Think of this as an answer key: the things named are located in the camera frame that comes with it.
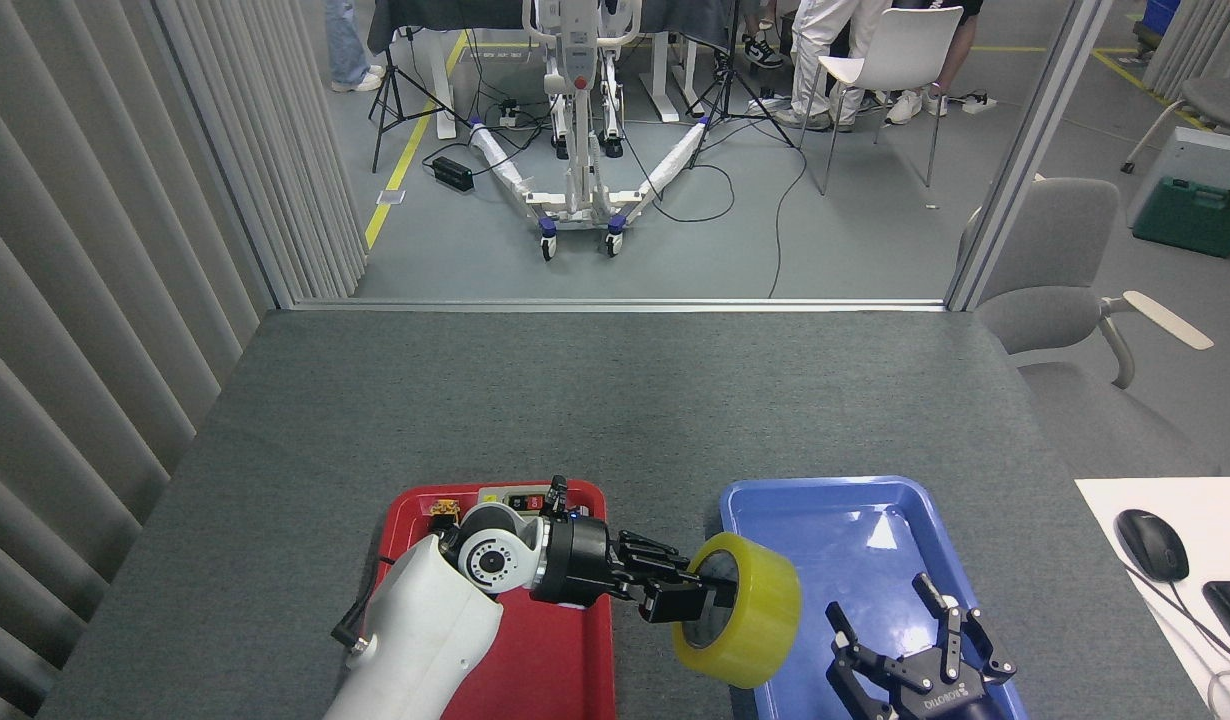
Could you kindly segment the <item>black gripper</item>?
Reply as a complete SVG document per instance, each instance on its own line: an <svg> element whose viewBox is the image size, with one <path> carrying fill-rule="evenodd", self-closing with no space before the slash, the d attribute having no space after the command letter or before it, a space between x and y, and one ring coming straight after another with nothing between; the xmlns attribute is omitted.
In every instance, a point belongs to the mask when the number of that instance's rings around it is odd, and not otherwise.
<svg viewBox="0 0 1230 720"><path fill-rule="evenodd" d="M1012 679L1016 665L994 658L994 644L986 638L982 610L967 609L953 596L941 593L925 571L915 575L911 587L931 618L938 620L935 644L938 652L913 654L898 658L897 665L894 658L859 642L843 606L838 602L827 606L827 620L835 631L827 682L847 714L852 719L1011 719L989 687ZM982 660L979 670L963 658L966 641ZM891 703L867 694L859 684L859 676L884 689L895 679Z"/></svg>
<svg viewBox="0 0 1230 720"><path fill-rule="evenodd" d="M542 575L531 590L534 601L593 606L598 597L621 591L625 582L642 590L638 612L647 623L696 622L707 607L736 606L736 580L692 574L688 570L691 560L669 544L619 533L614 571L605 521L547 518L545 527L547 539L539 556Z"/></svg>

